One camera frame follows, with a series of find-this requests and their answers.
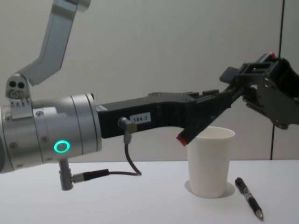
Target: bolt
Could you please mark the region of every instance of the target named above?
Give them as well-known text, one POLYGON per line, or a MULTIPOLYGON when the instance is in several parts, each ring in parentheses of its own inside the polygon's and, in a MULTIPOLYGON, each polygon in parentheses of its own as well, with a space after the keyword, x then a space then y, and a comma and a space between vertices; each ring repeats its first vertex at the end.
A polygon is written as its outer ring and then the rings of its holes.
POLYGON ((48 137, 47 136, 43 136, 42 138, 41 138, 41 141, 43 142, 43 143, 46 143, 46 142, 48 142, 48 137))
POLYGON ((9 121, 11 121, 11 120, 12 120, 12 117, 11 117, 11 116, 7 116, 7 117, 5 117, 5 121, 9 122, 9 121))
POLYGON ((19 98, 19 93, 17 91, 13 90, 9 93, 9 97, 12 99, 17 99, 17 98, 19 98))
POLYGON ((9 147, 10 147, 11 149, 15 149, 15 148, 18 147, 18 144, 17 144, 16 142, 12 142, 12 143, 9 144, 9 147))
POLYGON ((36 112, 36 115, 37 115, 38 117, 41 117, 41 116, 43 116, 43 112, 42 112, 42 111, 38 111, 38 112, 36 112))

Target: metal connector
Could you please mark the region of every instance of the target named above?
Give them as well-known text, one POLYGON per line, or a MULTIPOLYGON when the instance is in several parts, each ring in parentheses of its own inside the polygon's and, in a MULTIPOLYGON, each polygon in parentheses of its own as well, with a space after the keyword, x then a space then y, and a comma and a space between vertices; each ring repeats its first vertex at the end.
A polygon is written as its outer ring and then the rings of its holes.
POLYGON ((120 127, 124 131, 127 131, 129 134, 137 132, 137 124, 133 123, 125 117, 119 118, 118 127, 120 127))
POLYGON ((60 160, 59 167, 62 190, 71 190, 73 188, 73 184, 71 182, 71 169, 69 167, 69 162, 67 161, 67 159, 60 160))
POLYGON ((75 174, 71 177, 71 180, 73 183, 79 183, 84 181, 84 175, 83 174, 75 174))

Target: cup rim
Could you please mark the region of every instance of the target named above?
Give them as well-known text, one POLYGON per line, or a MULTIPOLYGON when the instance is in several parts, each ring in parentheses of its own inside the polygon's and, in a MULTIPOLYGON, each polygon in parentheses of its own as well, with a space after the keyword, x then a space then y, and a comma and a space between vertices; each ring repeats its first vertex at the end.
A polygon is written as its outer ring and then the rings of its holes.
POLYGON ((222 130, 225 130, 225 131, 229 131, 231 133, 231 135, 225 136, 225 137, 220 137, 220 138, 209 138, 209 137, 200 136, 203 132, 202 131, 199 135, 196 136, 196 138, 197 139, 205 139, 205 140, 217 140, 217 139, 221 140, 221 139, 230 139, 230 138, 233 138, 235 136, 235 132, 233 130, 228 129, 228 128, 216 127, 216 126, 208 126, 207 128, 217 128, 217 129, 222 129, 222 130))

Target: black pen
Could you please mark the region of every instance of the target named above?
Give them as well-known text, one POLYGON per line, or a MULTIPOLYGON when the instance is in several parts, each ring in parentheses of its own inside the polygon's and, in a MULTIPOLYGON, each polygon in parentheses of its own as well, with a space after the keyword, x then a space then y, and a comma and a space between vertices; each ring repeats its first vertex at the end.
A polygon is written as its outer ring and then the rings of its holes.
POLYGON ((246 201, 251 206, 255 215, 261 221, 263 221, 263 211, 262 211, 261 207, 258 205, 258 203, 256 202, 256 199, 253 197, 253 195, 249 191, 248 187, 246 186, 246 184, 244 183, 242 178, 238 177, 235 180, 235 185, 239 189, 240 193, 244 195, 244 197, 246 198, 246 201))

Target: table surface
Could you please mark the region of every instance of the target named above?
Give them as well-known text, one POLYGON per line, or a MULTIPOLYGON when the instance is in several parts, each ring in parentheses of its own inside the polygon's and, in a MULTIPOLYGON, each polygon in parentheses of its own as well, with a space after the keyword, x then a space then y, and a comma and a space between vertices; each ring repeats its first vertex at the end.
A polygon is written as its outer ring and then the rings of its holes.
MULTIPOLYGON (((110 175, 62 191, 58 164, 0 175, 3 224, 254 224, 243 195, 204 199, 186 188, 185 161, 137 162, 141 177, 110 175)), ((72 173, 108 168, 130 171, 125 162, 72 163, 72 173)), ((231 161, 228 182, 242 177, 265 223, 299 223, 299 161, 231 161)))

